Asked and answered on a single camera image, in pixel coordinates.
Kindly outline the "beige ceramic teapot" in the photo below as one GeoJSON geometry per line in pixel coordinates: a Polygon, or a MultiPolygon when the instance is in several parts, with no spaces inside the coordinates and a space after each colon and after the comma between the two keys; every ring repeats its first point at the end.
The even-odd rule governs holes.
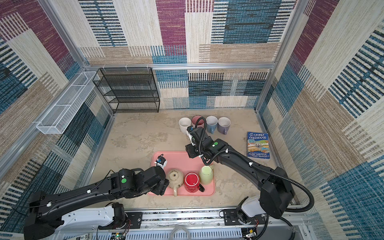
{"type": "Polygon", "coordinates": [[[172,190],[173,196],[178,196],[178,189],[184,183],[184,174],[178,169],[172,169],[167,175],[167,179],[169,180],[168,187],[172,190]]]}

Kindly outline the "blue ceramic mug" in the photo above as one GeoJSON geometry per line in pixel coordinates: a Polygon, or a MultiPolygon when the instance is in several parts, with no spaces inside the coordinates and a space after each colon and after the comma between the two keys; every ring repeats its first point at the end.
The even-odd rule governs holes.
{"type": "Polygon", "coordinates": [[[218,125],[218,119],[217,117],[215,116],[208,116],[206,118],[206,122],[207,122],[207,132],[210,133],[210,134],[213,134],[217,128],[217,125],[218,125]]]}

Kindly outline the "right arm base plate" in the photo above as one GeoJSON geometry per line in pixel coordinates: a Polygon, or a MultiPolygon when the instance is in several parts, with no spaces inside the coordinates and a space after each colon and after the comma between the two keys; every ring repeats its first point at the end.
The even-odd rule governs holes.
{"type": "Polygon", "coordinates": [[[239,225],[264,225],[266,223],[266,216],[257,215],[247,222],[242,222],[237,215],[235,209],[224,209],[219,212],[219,217],[224,220],[225,226],[239,226],[239,225]]]}

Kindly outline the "white ceramic mug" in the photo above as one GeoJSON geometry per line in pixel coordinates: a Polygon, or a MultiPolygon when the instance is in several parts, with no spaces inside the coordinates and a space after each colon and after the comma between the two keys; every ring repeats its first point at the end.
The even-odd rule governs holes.
{"type": "Polygon", "coordinates": [[[188,134],[188,131],[187,131],[187,128],[190,127],[192,124],[192,121],[191,119],[189,118],[181,118],[179,120],[179,127],[180,127],[180,130],[183,134],[187,135],[188,134]]]}

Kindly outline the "purple ceramic mug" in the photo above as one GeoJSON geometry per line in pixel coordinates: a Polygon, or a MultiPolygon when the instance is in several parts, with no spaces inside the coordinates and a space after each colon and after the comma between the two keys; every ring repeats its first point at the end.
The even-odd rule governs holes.
{"type": "Polygon", "coordinates": [[[218,119],[218,132],[226,135],[231,126],[231,120],[227,117],[221,117],[218,119]]]}

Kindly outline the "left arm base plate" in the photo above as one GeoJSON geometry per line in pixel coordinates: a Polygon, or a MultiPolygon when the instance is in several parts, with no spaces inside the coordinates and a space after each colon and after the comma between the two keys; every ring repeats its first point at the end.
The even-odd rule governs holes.
{"type": "Polygon", "coordinates": [[[140,229],[143,220],[143,212],[125,212],[122,230],[140,229]]]}

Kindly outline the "pink ghost mug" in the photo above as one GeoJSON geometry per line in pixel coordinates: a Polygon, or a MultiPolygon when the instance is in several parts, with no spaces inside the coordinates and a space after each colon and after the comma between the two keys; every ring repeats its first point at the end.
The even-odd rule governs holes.
{"type": "Polygon", "coordinates": [[[192,126],[194,128],[203,128],[205,125],[204,118],[200,115],[196,115],[192,118],[192,126]]]}

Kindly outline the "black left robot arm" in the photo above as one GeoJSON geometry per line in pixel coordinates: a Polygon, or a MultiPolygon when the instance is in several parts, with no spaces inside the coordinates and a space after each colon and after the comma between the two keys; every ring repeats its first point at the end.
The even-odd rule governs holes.
{"type": "Polygon", "coordinates": [[[155,166],[145,171],[121,169],[94,184],[60,194],[35,192],[30,196],[24,238],[49,237],[64,224],[62,216],[96,203],[137,198],[149,192],[162,196],[169,183],[163,168],[155,166]]]}

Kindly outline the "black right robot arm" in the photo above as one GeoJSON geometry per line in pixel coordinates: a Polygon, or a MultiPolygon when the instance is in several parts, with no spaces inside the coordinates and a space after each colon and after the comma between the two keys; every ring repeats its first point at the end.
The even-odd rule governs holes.
{"type": "Polygon", "coordinates": [[[227,142],[212,140],[201,127],[188,127],[187,134],[191,140],[186,146],[189,158],[200,158],[206,166],[211,166],[213,162],[227,166],[260,191],[255,197],[244,198],[237,206],[237,217],[242,223],[246,224],[258,215],[269,215],[275,219],[282,217],[295,195],[282,168],[271,169],[248,159],[227,142]]]}

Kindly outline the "pink plastic tray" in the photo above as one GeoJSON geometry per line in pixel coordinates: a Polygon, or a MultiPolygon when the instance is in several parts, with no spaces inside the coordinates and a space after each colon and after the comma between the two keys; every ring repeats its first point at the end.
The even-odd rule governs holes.
{"type": "MultiPolygon", "coordinates": [[[[200,158],[190,159],[185,151],[159,151],[154,153],[151,160],[151,167],[156,165],[155,161],[161,154],[163,154],[163,157],[167,160],[167,164],[164,168],[166,174],[173,169],[180,170],[184,176],[190,172],[199,174],[201,168],[205,166],[200,158]]],[[[197,191],[195,193],[189,193],[184,185],[182,185],[178,188],[177,194],[178,196],[212,196],[216,190],[215,179],[208,185],[203,185],[203,187],[205,188],[204,192],[197,191]]]]}

